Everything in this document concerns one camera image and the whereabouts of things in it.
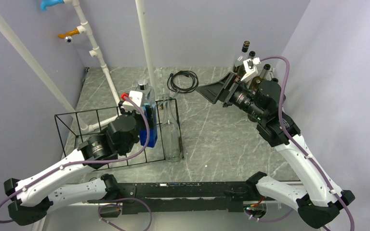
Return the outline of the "blue square glass bottle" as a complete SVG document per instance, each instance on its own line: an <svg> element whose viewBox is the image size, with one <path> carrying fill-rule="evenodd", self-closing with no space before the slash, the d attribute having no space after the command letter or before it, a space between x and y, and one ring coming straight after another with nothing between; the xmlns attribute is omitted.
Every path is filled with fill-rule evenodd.
<svg viewBox="0 0 370 231"><path fill-rule="evenodd" d="M157 103L154 89L149 85L146 79L140 79L137 82L135 91L142 92L144 95L143 99L143 111L149 124L149 142L147 147L154 148L157 139Z"/></svg>

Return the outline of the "black wire wine rack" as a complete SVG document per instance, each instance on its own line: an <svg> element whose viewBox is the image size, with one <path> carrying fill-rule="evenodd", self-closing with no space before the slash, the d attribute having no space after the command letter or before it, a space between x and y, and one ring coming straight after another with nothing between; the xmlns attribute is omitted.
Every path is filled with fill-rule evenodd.
<svg viewBox="0 0 370 231"><path fill-rule="evenodd" d="M164 157L161 123L163 120L162 100L157 103L157 132L158 139L154 148L147 147L149 142L149 127L146 130L138 130L132 117L122 116L118 105L106 107L106 112L114 111L116 115L104 121L100 121L102 109L88 110L87 113L97 119L96 123L88 126L87 131L80 127L82 119L74 119L74 127L69 128L70 134L74 136L73 147L66 149L65 142L61 142L64 157L71 157L72 153L82 151L84 159L89 161L89 166L94 170L116 168L135 165L133 158L140 157L140 164L148 164L166 161ZM171 109L175 120L179 125L179 115L176 99L170 98Z"/></svg>

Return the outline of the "clear glass bottle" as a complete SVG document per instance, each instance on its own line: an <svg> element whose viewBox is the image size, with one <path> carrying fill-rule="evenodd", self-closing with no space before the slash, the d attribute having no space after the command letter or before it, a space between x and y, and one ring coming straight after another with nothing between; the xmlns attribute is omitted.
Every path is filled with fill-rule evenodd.
<svg viewBox="0 0 370 231"><path fill-rule="evenodd" d="M169 162L179 162L182 159L181 135L179 125L171 109L169 94L162 95L163 120L161 123L161 137L164 157Z"/></svg>

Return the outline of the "olive green wine bottle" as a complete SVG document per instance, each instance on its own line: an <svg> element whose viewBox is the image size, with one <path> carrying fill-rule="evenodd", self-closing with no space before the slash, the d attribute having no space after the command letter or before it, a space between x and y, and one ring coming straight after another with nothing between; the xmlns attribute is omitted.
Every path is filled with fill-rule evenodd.
<svg viewBox="0 0 370 231"><path fill-rule="evenodd" d="M271 65L270 64L265 64L260 72L260 74L256 77L253 78L252 80L252 85L253 86L259 86L260 83L262 83L263 81L266 80L266 76L269 72L269 70L271 69Z"/></svg>

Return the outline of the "dark green wine bottle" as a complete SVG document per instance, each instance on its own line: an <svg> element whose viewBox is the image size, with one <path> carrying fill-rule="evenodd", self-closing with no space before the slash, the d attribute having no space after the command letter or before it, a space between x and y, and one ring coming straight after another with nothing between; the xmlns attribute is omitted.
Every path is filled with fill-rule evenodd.
<svg viewBox="0 0 370 231"><path fill-rule="evenodd" d="M261 78L261 77L259 77L259 76L254 77L254 78L252 79L252 81L251 81L250 85L249 85L249 90L250 90L253 94L255 94L255 93L256 93L256 91L257 91L257 89L258 89L258 87L259 87L259 85L260 85L262 82L264 82L264 81L267 81L267 79L266 79L266 78ZM258 122L257 118L256 118L255 116L253 116L253 115L248 115L248 119L249 119L250 121L252 121L252 122Z"/></svg>

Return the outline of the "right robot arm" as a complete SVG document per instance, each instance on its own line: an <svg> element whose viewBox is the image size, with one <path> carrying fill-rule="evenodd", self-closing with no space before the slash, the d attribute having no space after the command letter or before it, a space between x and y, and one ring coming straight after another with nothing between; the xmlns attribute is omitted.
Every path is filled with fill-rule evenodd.
<svg viewBox="0 0 370 231"><path fill-rule="evenodd" d="M279 100L285 96L277 82L266 80L252 92L230 72L215 83L197 87L196 91L210 103L234 105L255 117L259 135L285 158L304 186L299 189L257 172L246 181L249 198L275 199L297 211L314 229L333 221L354 201L354 194L341 189L321 168L293 119L279 110Z"/></svg>

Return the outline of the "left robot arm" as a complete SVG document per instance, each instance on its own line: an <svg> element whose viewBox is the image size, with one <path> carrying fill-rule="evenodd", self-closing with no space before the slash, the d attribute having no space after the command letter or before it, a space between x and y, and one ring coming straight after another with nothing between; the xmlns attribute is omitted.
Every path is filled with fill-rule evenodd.
<svg viewBox="0 0 370 231"><path fill-rule="evenodd" d="M152 123L144 107L128 100L120 104L120 109L120 116L64 159L26 179L5 181L10 222L26 226L70 204L89 200L113 202L121 197L117 180L109 174L87 183L68 184L104 165L133 158L131 150L136 143L148 145Z"/></svg>

